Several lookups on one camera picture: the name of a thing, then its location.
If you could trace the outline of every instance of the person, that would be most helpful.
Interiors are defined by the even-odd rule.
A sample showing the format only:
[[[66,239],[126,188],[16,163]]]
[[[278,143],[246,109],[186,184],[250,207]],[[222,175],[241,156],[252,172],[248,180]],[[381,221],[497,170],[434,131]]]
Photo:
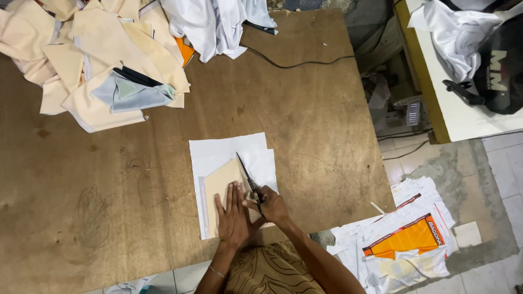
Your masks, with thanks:
[[[245,199],[237,182],[228,186],[227,210],[220,195],[214,195],[220,242],[195,294],[365,293],[343,264],[292,221],[283,197],[267,186],[258,192],[263,195],[261,210],[266,219],[254,223],[250,223],[248,208],[257,211],[257,204]],[[236,254],[266,221],[277,225],[289,241]]]

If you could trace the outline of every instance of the light blue fabric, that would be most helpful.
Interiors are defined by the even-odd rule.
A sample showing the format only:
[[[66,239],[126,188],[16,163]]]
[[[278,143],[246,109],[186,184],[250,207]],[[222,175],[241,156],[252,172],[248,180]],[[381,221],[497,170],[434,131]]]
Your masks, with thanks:
[[[111,113],[140,110],[169,104],[175,90],[169,85],[147,87],[112,72],[91,95],[104,102]]]

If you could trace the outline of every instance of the table surface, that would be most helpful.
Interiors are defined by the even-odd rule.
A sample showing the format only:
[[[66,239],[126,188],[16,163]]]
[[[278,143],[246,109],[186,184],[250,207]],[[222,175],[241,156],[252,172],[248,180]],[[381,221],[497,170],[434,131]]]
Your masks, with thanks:
[[[242,42],[282,65],[353,50],[339,10],[271,13]],[[0,275],[5,293],[83,293],[212,258],[200,239],[189,140],[265,132],[291,217],[317,232],[394,209],[354,58],[283,70],[252,52],[198,56],[185,109],[86,133],[39,114],[41,89],[0,59]],[[277,227],[253,241],[286,237]]]
[[[406,29],[410,13],[425,2],[425,0],[405,0],[398,2],[396,9],[400,14],[407,47],[420,79],[419,82],[438,141],[441,143],[455,142],[523,129],[523,110],[513,115],[499,115],[489,111],[486,107],[469,106],[454,92],[447,91],[447,87],[442,81],[452,80],[453,73],[434,48],[430,32],[414,28]],[[415,31],[415,37],[412,37],[406,30]],[[415,60],[418,56],[416,55],[420,55],[420,61],[417,64]]]

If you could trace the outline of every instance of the white table top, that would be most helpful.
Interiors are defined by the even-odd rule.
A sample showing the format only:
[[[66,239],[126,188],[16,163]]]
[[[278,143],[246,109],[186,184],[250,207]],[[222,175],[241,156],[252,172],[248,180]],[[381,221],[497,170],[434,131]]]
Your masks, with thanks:
[[[427,2],[405,1],[410,12]],[[451,141],[523,129],[523,109],[513,115],[499,115],[484,106],[469,106],[459,96],[448,92],[442,81],[452,80],[452,72],[447,69],[443,59],[436,52],[430,32],[415,30]]]

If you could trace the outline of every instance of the silver bracelet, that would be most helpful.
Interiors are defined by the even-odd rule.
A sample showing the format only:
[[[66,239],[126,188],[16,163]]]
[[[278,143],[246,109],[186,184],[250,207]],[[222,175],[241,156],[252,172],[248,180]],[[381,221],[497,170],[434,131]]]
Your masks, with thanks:
[[[212,266],[209,266],[208,269],[212,270],[213,273],[217,274],[218,276],[222,277],[222,278],[225,278],[224,275],[218,273],[217,271],[214,270],[214,268],[212,268]]]

